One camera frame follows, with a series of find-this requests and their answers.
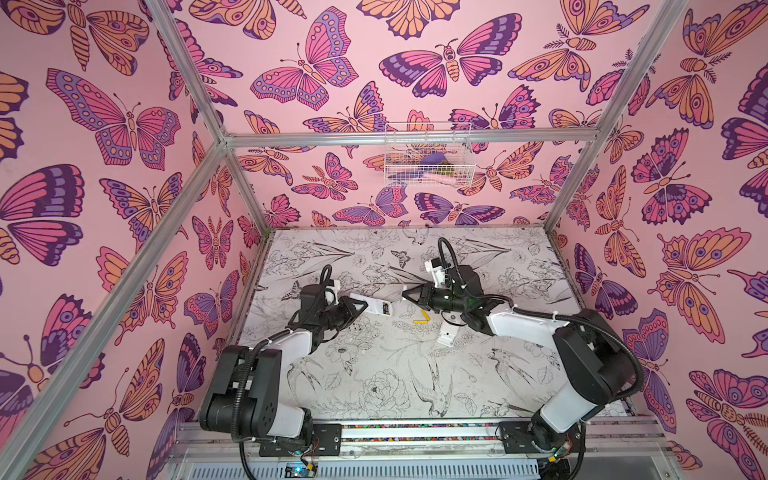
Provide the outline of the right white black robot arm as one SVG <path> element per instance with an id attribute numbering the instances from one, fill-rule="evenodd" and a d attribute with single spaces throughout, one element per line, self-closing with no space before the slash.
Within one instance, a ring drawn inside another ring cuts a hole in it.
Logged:
<path id="1" fill-rule="evenodd" d="M 402 298 L 423 310 L 456 314 L 477 333 L 517 338 L 559 357 L 567 383 L 533 414 L 532 431 L 564 434 L 643 386 L 639 358 L 599 312 L 583 309 L 565 315 L 523 309 L 507 296 L 484 292 L 467 265 L 440 267 L 436 277 L 439 283 L 405 289 Z"/>

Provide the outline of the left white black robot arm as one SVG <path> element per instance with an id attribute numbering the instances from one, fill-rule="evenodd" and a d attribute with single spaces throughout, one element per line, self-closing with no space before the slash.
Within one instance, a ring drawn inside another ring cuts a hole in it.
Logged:
<path id="1" fill-rule="evenodd" d="M 246 441 L 310 442 L 311 412 L 283 398 L 291 366 L 354 323 L 369 303 L 314 285 L 286 327 L 249 347 L 224 349 L 198 411 L 204 431 Z"/>

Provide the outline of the white remote control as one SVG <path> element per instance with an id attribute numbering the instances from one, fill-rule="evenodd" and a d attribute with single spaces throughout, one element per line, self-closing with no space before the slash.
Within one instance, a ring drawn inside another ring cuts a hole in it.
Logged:
<path id="1" fill-rule="evenodd" d="M 460 327 L 451 323 L 443 322 L 436 339 L 438 345 L 451 348 L 457 335 L 460 333 Z"/>

